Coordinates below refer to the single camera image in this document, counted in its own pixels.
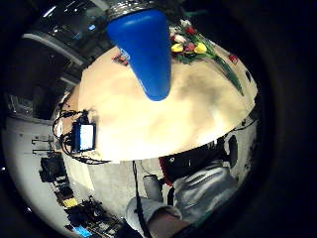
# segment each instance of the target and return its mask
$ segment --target wooden table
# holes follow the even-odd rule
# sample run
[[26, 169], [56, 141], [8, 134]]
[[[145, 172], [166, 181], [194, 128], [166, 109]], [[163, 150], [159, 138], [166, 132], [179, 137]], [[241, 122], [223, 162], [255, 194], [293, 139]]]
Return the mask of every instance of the wooden table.
[[[234, 65], [225, 50], [215, 50], [237, 74], [245, 96], [211, 60], [174, 61], [169, 96], [150, 101], [130, 67], [112, 62], [118, 49], [98, 58], [67, 101], [67, 109], [90, 110], [97, 124], [96, 150], [86, 154], [114, 162], [157, 158], [209, 143], [240, 124], [255, 106], [257, 86], [240, 61]], [[63, 132], [70, 125], [64, 120]]]

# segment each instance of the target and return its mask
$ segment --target tulip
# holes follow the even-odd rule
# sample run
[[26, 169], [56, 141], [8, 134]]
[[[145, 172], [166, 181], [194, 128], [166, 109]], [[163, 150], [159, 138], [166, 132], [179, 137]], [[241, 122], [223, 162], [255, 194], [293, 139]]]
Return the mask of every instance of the tulip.
[[232, 55], [232, 54], [229, 54], [228, 58], [233, 64], [237, 64], [239, 61], [238, 57], [236, 57], [235, 55]]
[[169, 28], [169, 36], [170, 37], [173, 37], [175, 36], [177, 30], [175, 28]]
[[182, 37], [181, 35], [175, 35], [175, 38], [174, 40], [177, 42], [177, 43], [185, 43], [187, 40]]
[[192, 27], [187, 27], [186, 28], [186, 33], [189, 35], [194, 35], [195, 34], [195, 30]]
[[186, 52], [193, 52], [195, 50], [195, 45], [193, 43], [189, 43], [185, 45], [185, 51]]
[[186, 21], [180, 20], [180, 25], [183, 27], [188, 27], [188, 26], [191, 26], [191, 23], [188, 20]]
[[207, 48], [204, 44], [198, 43], [194, 50], [197, 54], [205, 54], [207, 52]]
[[174, 53], [180, 53], [184, 50], [182, 44], [180, 44], [180, 43], [173, 45], [170, 49]]

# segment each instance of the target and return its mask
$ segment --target black cable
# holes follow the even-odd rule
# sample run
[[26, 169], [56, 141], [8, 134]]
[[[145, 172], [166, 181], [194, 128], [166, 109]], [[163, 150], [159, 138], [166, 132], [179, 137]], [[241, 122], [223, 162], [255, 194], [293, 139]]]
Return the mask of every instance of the black cable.
[[144, 166], [143, 166], [143, 164], [142, 164], [142, 160], [140, 160], [140, 165], [141, 165], [141, 167], [142, 167], [142, 170], [144, 170], [147, 174], [149, 174], [150, 176], [152, 175], [149, 171], [147, 171], [145, 168], [144, 168]]
[[57, 125], [58, 121], [61, 119], [61, 115], [59, 115], [54, 121], [52, 125], [53, 135], [54, 137], [59, 140], [59, 136], [55, 133], [55, 126]]
[[139, 195], [139, 186], [138, 186], [138, 170], [137, 170], [137, 165], [135, 161], [132, 161], [132, 169], [133, 169], [133, 174], [135, 177], [135, 183], [136, 183], [136, 199], [137, 199], [137, 213], [140, 221], [141, 228], [144, 232], [145, 237], [147, 238], [152, 238], [151, 233], [149, 231], [145, 216], [143, 214], [143, 209], [142, 209], [142, 204], [141, 204], [141, 198]]
[[58, 105], [58, 109], [59, 109], [59, 112], [62, 112], [62, 111], [67, 111], [67, 110], [63, 110], [63, 106], [66, 104], [66, 101], [68, 101], [68, 99], [70, 98], [70, 96], [72, 95], [73, 91], [70, 92], [67, 96], [65, 96], [65, 98], [63, 99], [63, 101]]
[[245, 129], [247, 129], [248, 127], [252, 126], [257, 120], [254, 120], [253, 122], [251, 122], [248, 126], [245, 126], [245, 127], [241, 127], [241, 128], [238, 128], [238, 129], [234, 129], [232, 130], [233, 132], [234, 131], [243, 131]]
[[50, 150], [53, 151], [53, 145], [52, 145], [52, 141], [50, 141], [50, 138], [48, 140], [48, 143], [49, 143]]

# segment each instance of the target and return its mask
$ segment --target floor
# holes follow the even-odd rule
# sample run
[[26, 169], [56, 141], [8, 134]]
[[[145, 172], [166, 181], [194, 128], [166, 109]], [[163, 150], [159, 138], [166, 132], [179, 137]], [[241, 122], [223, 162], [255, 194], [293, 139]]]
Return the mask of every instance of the floor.
[[[245, 126], [248, 126], [251, 122], [252, 119], [247, 118]], [[257, 122], [244, 130], [233, 131], [228, 134], [225, 139], [225, 150], [227, 153], [229, 152], [228, 140], [231, 135], [235, 135], [238, 141], [238, 160], [236, 165], [231, 168], [231, 174], [238, 181], [238, 184], [241, 184], [250, 170], [251, 148], [257, 136]], [[93, 195], [103, 203], [103, 207], [110, 213], [118, 218], [124, 217], [126, 205], [135, 196], [132, 162], [87, 166], [68, 158], [66, 155], [64, 155], [64, 160], [71, 187], [78, 201]], [[151, 173], [157, 175], [159, 179], [162, 178], [159, 160], [137, 161], [137, 169], [140, 195], [146, 196], [143, 176]], [[164, 201], [169, 189], [170, 187], [167, 185], [163, 187]]]

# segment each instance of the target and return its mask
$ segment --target small screen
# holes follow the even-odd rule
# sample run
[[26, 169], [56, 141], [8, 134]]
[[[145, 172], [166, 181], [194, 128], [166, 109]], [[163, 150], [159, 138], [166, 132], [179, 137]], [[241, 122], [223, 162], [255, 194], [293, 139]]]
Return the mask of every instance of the small screen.
[[80, 151], [93, 149], [93, 125], [80, 125]]
[[85, 228], [83, 228], [82, 226], [78, 226], [78, 227], [73, 227], [73, 231], [76, 232], [78, 235], [80, 235], [81, 237], [89, 237], [92, 234], [87, 231]]

